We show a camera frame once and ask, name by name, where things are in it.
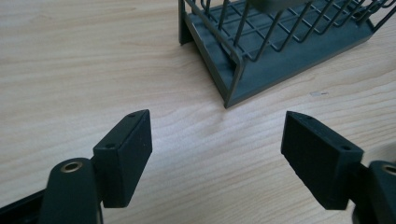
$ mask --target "wood grain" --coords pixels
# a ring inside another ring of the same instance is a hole
[[[149,109],[153,153],[106,223],[351,223],[325,211],[280,154],[285,112],[309,114],[396,161],[396,18],[368,42],[224,109],[177,1],[0,2],[0,206]]]

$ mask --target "wire rack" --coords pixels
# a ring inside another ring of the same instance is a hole
[[[179,42],[195,41],[229,107],[366,41],[396,7],[370,16],[395,2],[179,0]]]

